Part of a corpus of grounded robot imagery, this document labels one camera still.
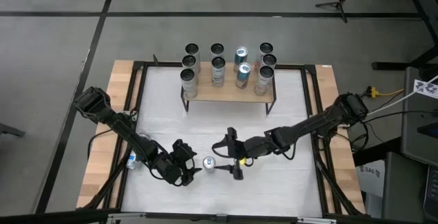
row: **gray floor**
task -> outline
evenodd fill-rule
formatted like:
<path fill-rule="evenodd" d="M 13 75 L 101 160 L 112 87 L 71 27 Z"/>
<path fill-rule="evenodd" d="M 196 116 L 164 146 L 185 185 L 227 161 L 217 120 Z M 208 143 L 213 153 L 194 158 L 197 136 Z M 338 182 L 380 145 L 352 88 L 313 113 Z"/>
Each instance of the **gray floor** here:
<path fill-rule="evenodd" d="M 0 11 L 93 11 L 105 0 L 0 0 Z M 332 0 L 112 0 L 113 12 L 328 12 L 315 3 Z M 431 18 L 434 0 L 420 0 Z M 415 12 L 411 0 L 347 0 L 347 12 Z M 27 214 L 49 166 L 68 104 L 98 18 L 0 17 L 0 122 L 27 131 L 0 139 L 0 215 Z M 179 60 L 183 46 L 204 52 L 214 42 L 238 45 L 255 57 L 271 42 L 282 63 L 332 64 L 340 92 L 402 88 L 403 73 L 376 72 L 373 61 L 408 62 L 433 43 L 417 19 L 339 18 L 107 18 L 86 87 L 106 88 L 114 60 Z M 370 109 L 384 100 L 365 100 Z M 400 106 L 386 112 L 399 110 Z M 400 133 L 400 117 L 376 121 L 387 140 Z M 86 144 L 95 125 L 77 116 L 48 211 L 73 210 L 86 167 Z M 350 131 L 350 137 L 361 134 Z M 371 137 L 370 144 L 378 143 Z"/>

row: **silver can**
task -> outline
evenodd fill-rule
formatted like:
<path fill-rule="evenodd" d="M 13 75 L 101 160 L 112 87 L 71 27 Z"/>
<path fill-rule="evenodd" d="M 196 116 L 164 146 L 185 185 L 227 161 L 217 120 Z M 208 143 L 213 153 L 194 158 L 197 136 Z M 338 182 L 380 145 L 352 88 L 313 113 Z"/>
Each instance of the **silver can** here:
<path fill-rule="evenodd" d="M 259 56 L 255 60 L 255 65 L 254 65 L 254 69 L 256 72 L 259 71 L 259 69 L 262 65 L 263 57 L 269 53 L 272 53 L 273 51 L 274 51 L 274 47 L 270 43 L 264 42 L 264 43 L 260 44 Z"/>
<path fill-rule="evenodd" d="M 214 167 L 216 166 L 216 161 L 213 157 L 207 156 L 203 160 L 203 167 L 208 173 L 214 172 Z"/>
<path fill-rule="evenodd" d="M 216 57 L 223 58 L 224 56 L 224 46 L 220 43 L 215 43 L 210 48 L 211 58 L 214 59 Z"/>
<path fill-rule="evenodd" d="M 131 151 L 131 154 L 129 154 L 128 161 L 126 163 L 126 167 L 128 169 L 139 169 L 141 166 L 141 162 L 139 161 L 137 154 L 134 152 L 134 150 Z"/>
<path fill-rule="evenodd" d="M 196 58 L 196 68 L 197 73 L 199 74 L 201 72 L 201 58 L 199 56 L 199 47 L 198 45 L 194 43 L 190 43 L 187 46 L 185 46 L 185 54 L 186 55 L 192 55 Z"/>
<path fill-rule="evenodd" d="M 195 74 L 196 83 L 199 83 L 198 65 L 196 64 L 196 58 L 193 55 L 184 56 L 181 61 L 183 69 L 192 69 Z"/>
<path fill-rule="evenodd" d="M 263 57 L 263 60 L 261 61 L 261 67 L 263 66 L 269 66 L 272 69 L 275 69 L 276 66 L 276 57 L 272 54 L 267 54 Z"/>
<path fill-rule="evenodd" d="M 225 83 L 225 60 L 216 57 L 211 61 L 211 84 L 214 87 L 222 87 Z"/>
<path fill-rule="evenodd" d="M 198 94 L 198 86 L 196 85 L 194 71 L 192 69 L 184 69 L 181 71 L 180 77 L 185 97 L 195 98 Z"/>
<path fill-rule="evenodd" d="M 259 77 L 255 83 L 254 92 L 256 95 L 265 95 L 274 77 L 274 69 L 269 66 L 262 66 Z"/>
<path fill-rule="evenodd" d="M 240 63 L 246 62 L 248 57 L 248 49 L 246 47 L 238 47 L 235 51 L 234 56 L 234 72 L 236 73 L 239 69 Z"/>
<path fill-rule="evenodd" d="M 251 65 L 246 62 L 240 63 L 238 70 L 235 85 L 239 88 L 246 88 L 251 73 Z"/>

